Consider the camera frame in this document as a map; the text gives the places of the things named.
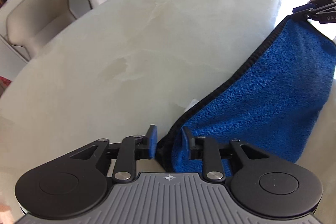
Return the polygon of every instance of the blue microfiber towel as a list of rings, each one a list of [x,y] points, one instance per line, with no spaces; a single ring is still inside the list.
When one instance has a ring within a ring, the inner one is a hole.
[[[286,17],[228,81],[177,120],[158,143],[157,160],[168,172],[202,172],[201,160],[188,160],[187,126],[194,136],[239,138],[296,162],[328,99],[335,63],[330,39]]]

